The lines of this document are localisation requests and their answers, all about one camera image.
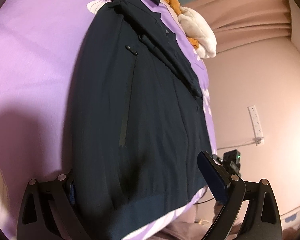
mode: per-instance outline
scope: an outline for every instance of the pink wall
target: pink wall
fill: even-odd
[[[253,139],[247,107],[256,105],[265,144],[239,149],[242,178],[268,179],[281,215],[296,208],[300,205],[300,54],[282,37],[230,49],[204,62],[218,148]],[[219,156],[226,151],[218,151]],[[198,217],[204,216],[204,209],[198,209]]]

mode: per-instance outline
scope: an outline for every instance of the pocket zipper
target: pocket zipper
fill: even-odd
[[[125,100],[125,103],[124,103],[124,112],[123,112],[122,123],[121,123],[121,131],[120,131],[120,137],[119,137],[119,146],[120,147],[124,147],[125,144],[126,144],[128,118],[129,118],[132,84],[133,84],[133,75],[134,75],[134,70],[135,70],[135,67],[136,67],[136,62],[137,62],[137,57],[138,57],[138,53],[133,51],[130,46],[127,45],[126,49],[128,51],[130,51],[136,57],[135,57],[135,60],[133,62],[133,65],[131,67],[130,74],[129,74],[129,77],[128,77],[128,82],[127,82],[126,100]]]

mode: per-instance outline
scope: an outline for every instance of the dark navy jacket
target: dark navy jacket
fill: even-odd
[[[72,109],[76,203],[93,239],[119,240],[186,205],[211,153],[197,76],[140,0],[114,0],[82,45]]]

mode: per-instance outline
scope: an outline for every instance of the zipper pull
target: zipper pull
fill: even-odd
[[[136,51],[133,51],[133,50],[131,49],[130,46],[126,45],[126,49],[127,49],[128,51],[130,51],[133,55],[138,56],[138,53],[137,53]]]

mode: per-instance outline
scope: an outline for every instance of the silver bolt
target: silver bolt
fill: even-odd
[[[60,174],[59,176],[58,176],[58,180],[59,181],[63,181],[63,180],[65,180],[66,179],[66,175],[65,174]]]
[[[31,180],[29,180],[29,185],[34,185],[36,183],[36,181],[35,181],[35,179],[31,179]]]
[[[234,181],[238,181],[240,178],[238,175],[233,174],[233,175],[231,175],[231,179]]]
[[[262,184],[268,186],[269,185],[269,181],[267,181],[266,179],[262,180]]]

